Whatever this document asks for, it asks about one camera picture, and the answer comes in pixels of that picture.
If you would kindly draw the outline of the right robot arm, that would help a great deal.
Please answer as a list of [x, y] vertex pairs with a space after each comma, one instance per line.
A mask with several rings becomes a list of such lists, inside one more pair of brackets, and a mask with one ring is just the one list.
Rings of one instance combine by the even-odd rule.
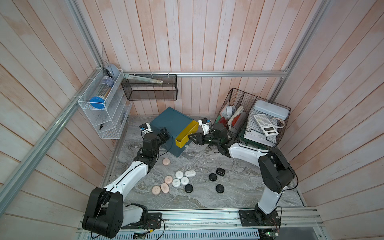
[[203, 131], [190, 134], [188, 138], [196, 145], [216, 146], [219, 153], [228, 157], [246, 161], [260, 168], [265, 185], [263, 195], [253, 211], [239, 210], [243, 227], [279, 226], [281, 215], [277, 211], [278, 202], [296, 173], [276, 148], [260, 150], [242, 145], [231, 138], [223, 124], [203, 124]]

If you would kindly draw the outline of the black earphone case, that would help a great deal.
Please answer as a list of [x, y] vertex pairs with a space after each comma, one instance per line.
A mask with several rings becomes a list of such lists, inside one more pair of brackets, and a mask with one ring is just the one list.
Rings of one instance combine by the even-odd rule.
[[216, 174], [219, 176], [224, 176], [226, 174], [226, 171], [222, 168], [217, 168], [216, 169]]
[[187, 185], [185, 185], [184, 190], [186, 193], [192, 193], [194, 188], [191, 184], [187, 184]]
[[225, 191], [225, 187], [221, 184], [217, 184], [215, 189], [216, 189], [216, 192], [219, 194], [222, 194]]
[[209, 174], [209, 180], [215, 182], [217, 180], [217, 175], [215, 173]]

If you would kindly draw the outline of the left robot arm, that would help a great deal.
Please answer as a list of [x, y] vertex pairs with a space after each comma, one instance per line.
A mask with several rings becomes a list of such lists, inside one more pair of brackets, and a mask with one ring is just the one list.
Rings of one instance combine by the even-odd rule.
[[139, 204], [124, 206], [124, 199], [155, 166], [160, 146], [170, 139], [170, 134], [166, 128], [161, 128], [158, 133], [150, 129], [144, 132], [143, 146], [129, 168], [104, 188], [92, 190], [82, 222], [84, 230], [114, 238], [122, 227], [147, 223], [148, 208]]

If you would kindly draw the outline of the yellow top drawer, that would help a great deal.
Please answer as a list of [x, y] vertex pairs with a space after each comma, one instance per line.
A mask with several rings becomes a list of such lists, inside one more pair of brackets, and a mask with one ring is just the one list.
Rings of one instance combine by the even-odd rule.
[[185, 144], [189, 141], [188, 136], [195, 134], [198, 131], [199, 123], [196, 121], [191, 121], [187, 127], [185, 127], [182, 132], [176, 137], [175, 143], [179, 148], [183, 148]]

